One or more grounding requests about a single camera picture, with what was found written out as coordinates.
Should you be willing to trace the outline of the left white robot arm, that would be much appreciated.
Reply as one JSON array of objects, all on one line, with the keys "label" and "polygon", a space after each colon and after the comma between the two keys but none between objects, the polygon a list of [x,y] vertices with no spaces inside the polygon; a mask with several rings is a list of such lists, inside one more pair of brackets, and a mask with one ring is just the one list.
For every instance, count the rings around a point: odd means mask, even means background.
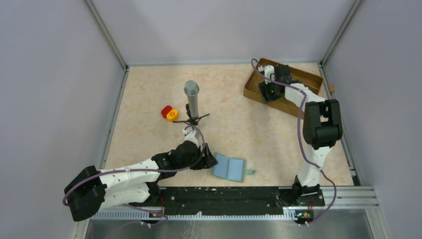
[{"label": "left white robot arm", "polygon": [[144,161],[109,170],[94,165],[85,167],[64,189],[63,205],[75,222],[83,221],[103,209],[129,204],[158,203],[158,182],[185,170],[210,169],[218,164],[209,146],[184,141],[175,149]]}]

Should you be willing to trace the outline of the green card holder wallet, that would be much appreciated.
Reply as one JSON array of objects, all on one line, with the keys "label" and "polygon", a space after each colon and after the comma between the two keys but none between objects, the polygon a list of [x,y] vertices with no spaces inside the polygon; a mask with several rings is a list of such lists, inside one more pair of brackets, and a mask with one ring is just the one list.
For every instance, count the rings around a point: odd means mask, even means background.
[{"label": "green card holder wallet", "polygon": [[212,167],[211,174],[226,181],[243,183],[245,176],[256,174],[255,169],[246,168],[246,160],[227,157],[216,153],[215,159],[218,164]]}]

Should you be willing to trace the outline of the small wooden block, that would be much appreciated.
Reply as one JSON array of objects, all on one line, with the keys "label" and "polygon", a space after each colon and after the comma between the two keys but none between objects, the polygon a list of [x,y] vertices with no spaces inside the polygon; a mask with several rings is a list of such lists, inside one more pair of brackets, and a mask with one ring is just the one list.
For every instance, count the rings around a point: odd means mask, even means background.
[{"label": "small wooden block", "polygon": [[328,90],[329,90],[329,92],[332,94],[332,93],[334,93],[335,92],[335,87],[334,87],[334,85],[333,84],[328,84]]}]

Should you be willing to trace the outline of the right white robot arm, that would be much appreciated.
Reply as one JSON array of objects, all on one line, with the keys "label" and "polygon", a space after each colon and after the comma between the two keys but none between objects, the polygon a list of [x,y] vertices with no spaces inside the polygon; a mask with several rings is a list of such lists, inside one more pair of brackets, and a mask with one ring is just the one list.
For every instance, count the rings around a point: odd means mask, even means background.
[{"label": "right white robot arm", "polygon": [[257,65],[257,73],[264,79],[258,87],[265,103],[283,98],[299,108],[298,141],[305,163],[291,190],[281,192],[278,200],[283,206],[303,206],[320,200],[323,164],[342,138],[339,102],[320,97],[302,82],[293,80],[287,65]]}]

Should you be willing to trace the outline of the grey microphone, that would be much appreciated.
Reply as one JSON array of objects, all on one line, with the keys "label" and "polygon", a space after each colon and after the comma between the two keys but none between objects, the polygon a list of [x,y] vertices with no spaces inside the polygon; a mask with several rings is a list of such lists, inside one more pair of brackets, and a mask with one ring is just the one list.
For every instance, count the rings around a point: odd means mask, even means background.
[{"label": "grey microphone", "polygon": [[199,86],[194,80],[188,80],[184,85],[184,92],[188,98],[189,110],[192,118],[199,117],[198,93]]}]

